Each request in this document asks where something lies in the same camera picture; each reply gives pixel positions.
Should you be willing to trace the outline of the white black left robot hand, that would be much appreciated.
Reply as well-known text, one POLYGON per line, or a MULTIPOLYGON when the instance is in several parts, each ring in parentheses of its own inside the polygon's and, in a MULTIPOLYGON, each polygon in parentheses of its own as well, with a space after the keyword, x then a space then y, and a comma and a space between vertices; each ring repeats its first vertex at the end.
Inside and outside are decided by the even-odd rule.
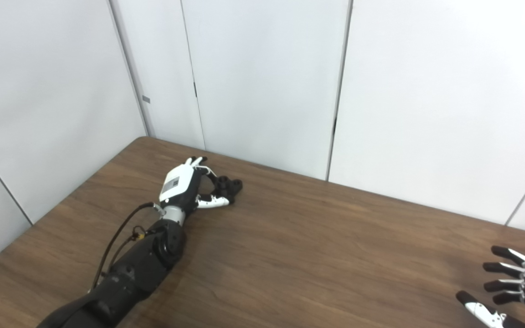
POLYGON ((203 163, 207 157, 188 158, 179 166, 167 173, 159 195, 159 204, 164 210, 175 207, 190 216, 198 208, 225 207, 233 204, 228 196, 199 195, 199 187, 203 176, 208 177, 213 184, 217 182, 217 175, 203 163))

